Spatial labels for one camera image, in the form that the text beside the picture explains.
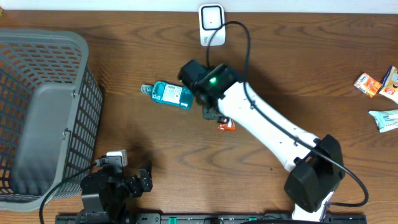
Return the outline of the orange chocolate bar wrapper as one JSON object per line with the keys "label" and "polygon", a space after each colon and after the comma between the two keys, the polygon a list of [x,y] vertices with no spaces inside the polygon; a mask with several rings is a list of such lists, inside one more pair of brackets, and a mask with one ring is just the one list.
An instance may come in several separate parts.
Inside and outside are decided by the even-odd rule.
{"label": "orange chocolate bar wrapper", "polygon": [[235,131],[236,126],[234,121],[227,117],[221,117],[217,121],[219,131]]}

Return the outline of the blue mouthwash bottle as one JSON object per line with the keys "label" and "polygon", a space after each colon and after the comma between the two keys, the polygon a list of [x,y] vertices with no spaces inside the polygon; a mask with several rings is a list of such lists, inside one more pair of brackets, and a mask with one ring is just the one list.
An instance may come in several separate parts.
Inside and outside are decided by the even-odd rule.
{"label": "blue mouthwash bottle", "polygon": [[153,85],[142,84],[141,93],[149,95],[155,103],[172,105],[184,110],[192,107],[194,98],[187,87],[163,81],[157,81]]}

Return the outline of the small orange snack box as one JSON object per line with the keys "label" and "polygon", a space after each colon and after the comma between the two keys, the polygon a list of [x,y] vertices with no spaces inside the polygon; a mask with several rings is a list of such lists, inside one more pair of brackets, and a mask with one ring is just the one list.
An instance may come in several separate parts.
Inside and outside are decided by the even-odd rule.
{"label": "small orange snack box", "polygon": [[367,73],[362,73],[354,82],[354,86],[370,98],[374,97],[382,87],[381,83]]}

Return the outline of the teal wet wipes pack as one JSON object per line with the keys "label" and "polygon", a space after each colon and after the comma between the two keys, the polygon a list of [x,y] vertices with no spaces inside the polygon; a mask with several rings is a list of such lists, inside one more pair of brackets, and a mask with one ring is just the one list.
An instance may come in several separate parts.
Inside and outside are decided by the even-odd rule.
{"label": "teal wet wipes pack", "polygon": [[397,110],[369,111],[368,113],[374,118],[380,133],[397,129]]}

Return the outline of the cream snack bag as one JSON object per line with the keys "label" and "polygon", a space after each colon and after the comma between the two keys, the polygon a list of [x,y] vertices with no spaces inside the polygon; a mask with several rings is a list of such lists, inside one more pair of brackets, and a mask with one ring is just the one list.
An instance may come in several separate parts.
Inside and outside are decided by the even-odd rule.
{"label": "cream snack bag", "polygon": [[382,79],[379,94],[397,103],[397,68],[391,66]]}

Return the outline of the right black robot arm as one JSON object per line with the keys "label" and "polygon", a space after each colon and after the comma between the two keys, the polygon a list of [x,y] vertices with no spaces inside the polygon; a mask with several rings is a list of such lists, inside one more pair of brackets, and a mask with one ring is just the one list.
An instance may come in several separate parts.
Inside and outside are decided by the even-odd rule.
{"label": "right black robot arm", "polygon": [[331,135],[319,139],[267,104],[230,66],[206,68],[186,63],[178,79],[198,103],[217,109],[265,145],[289,172],[284,190],[294,202],[294,220],[319,222],[345,173],[339,142]]}

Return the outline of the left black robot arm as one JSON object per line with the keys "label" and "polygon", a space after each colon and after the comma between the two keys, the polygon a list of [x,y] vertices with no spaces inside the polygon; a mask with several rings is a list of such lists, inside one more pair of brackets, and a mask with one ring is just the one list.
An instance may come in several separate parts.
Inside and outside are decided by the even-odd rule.
{"label": "left black robot arm", "polygon": [[102,162],[101,169],[86,176],[82,189],[83,210],[75,223],[135,223],[134,215],[128,211],[126,200],[141,197],[153,188],[152,163],[145,163],[139,175],[125,176],[120,161]]}

